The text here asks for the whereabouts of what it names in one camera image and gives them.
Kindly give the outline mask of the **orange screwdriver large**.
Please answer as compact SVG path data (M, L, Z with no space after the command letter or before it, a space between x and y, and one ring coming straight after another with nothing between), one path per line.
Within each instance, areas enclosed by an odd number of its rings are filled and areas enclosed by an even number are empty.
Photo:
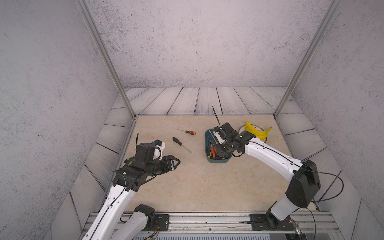
M214 155L213 155L213 147L215 146L214 143L212 141L210 141L209 143L210 145L210 158L211 159L214 159Z

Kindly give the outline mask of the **black yellow-tip screwdriver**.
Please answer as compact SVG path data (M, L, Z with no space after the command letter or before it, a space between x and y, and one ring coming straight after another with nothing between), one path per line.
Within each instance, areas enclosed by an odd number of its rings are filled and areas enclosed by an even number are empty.
M209 145L209 143L210 143L209 138L206 138L205 139L205 145L206 145L206 155L208 158L210 158L210 145Z

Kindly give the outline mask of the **black handle long screwdriver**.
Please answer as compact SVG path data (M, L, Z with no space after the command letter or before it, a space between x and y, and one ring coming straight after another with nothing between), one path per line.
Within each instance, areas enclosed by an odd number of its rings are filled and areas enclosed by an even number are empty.
M179 141L177 138L173 137L173 141L174 141L176 144L178 144L179 146L184 147L188 152L192 153L192 152L191 152L187 147L185 147L185 146L183 145L183 143L182 143L181 141Z

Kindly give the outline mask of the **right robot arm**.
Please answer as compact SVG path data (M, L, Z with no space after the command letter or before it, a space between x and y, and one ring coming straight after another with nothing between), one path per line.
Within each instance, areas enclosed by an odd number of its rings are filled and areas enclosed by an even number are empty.
M321 188L317 166L312 161L304 163L283 154L253 133L246 130L238 133L229 123L215 127L213 136L217 140L220 157L235 151L246 154L268 165L290 182L284 196L265 214L264 224L270 229L277 229L296 210L307 208Z

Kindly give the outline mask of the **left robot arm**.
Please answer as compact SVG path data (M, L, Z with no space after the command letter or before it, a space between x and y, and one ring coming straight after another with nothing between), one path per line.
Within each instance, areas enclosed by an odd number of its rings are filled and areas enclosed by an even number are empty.
M116 226L124 210L139 188L156 176L174 171L181 161L172 155L163 156L166 144L160 140L141 143L136 154L125 160L116 171L102 209L84 236L85 240L132 240L141 231L159 229L155 224L155 209L141 204L118 230Z

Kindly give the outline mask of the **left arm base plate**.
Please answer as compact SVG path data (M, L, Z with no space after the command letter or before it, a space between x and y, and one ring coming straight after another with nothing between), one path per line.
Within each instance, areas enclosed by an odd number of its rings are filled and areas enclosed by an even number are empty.
M143 231L147 232L167 232L169 230L170 215L155 214L148 217L147 225Z

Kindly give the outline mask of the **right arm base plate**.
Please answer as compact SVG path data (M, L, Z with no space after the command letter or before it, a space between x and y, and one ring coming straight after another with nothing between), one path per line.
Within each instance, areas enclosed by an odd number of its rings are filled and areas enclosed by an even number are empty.
M296 227L293 220L286 218L279 221L273 215L251 214L250 224L253 231L295 231Z

